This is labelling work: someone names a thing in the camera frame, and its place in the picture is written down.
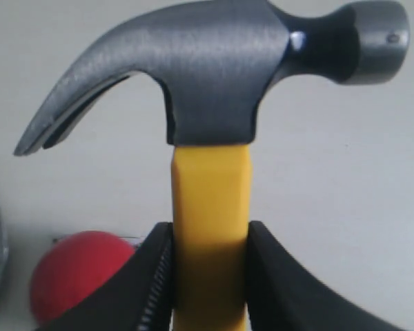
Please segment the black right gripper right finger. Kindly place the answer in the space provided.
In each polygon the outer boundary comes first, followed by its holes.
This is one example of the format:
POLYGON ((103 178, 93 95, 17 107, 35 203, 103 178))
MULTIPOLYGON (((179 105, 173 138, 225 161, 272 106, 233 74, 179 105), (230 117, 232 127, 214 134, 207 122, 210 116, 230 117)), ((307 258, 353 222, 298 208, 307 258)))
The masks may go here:
POLYGON ((247 306, 253 330, 397 329, 319 281, 261 221, 248 228, 247 306))

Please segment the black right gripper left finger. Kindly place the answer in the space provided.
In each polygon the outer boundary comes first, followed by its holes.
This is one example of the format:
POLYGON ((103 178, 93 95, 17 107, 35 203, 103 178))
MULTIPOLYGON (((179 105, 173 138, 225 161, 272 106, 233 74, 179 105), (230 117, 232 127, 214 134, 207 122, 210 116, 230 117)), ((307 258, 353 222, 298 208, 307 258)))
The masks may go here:
POLYGON ((45 331, 169 330, 173 310, 173 225, 157 223, 106 283, 45 331))

